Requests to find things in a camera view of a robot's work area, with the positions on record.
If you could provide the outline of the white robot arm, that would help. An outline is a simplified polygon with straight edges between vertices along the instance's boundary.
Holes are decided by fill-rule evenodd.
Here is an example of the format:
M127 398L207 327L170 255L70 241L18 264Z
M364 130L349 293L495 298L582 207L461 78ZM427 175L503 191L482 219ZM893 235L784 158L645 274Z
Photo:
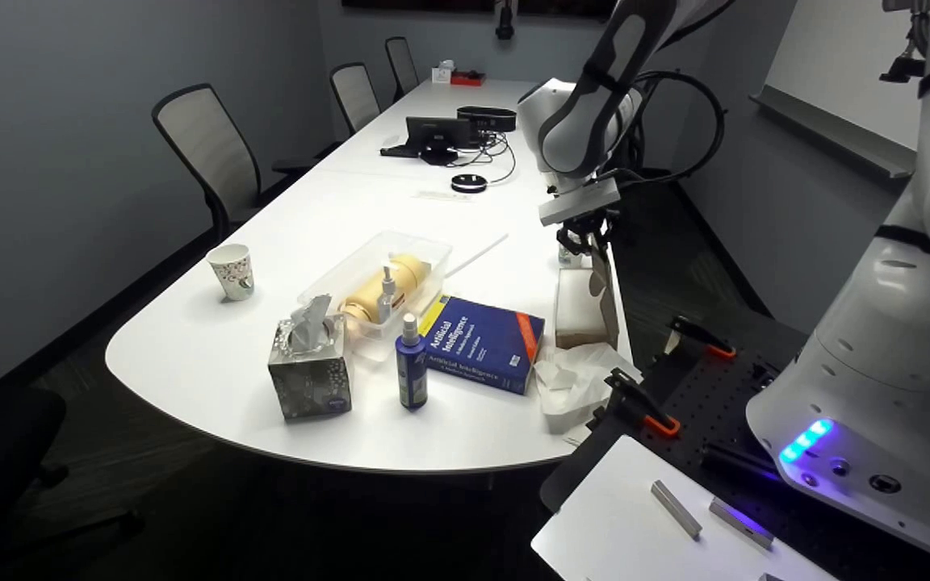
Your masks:
M620 199L615 149L649 99L645 62L731 0L615 0L571 80L516 99L550 177L539 219L575 229ZM747 403L747 427L795 491L930 552L930 0L911 15L919 66L913 175L804 349Z

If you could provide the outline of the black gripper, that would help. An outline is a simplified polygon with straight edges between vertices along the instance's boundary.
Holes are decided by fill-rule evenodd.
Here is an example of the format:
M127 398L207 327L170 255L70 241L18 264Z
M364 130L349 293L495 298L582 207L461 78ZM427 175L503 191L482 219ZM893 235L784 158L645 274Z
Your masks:
M539 224L555 229L555 241L571 255L605 255L610 211L620 203L615 177L551 181Z

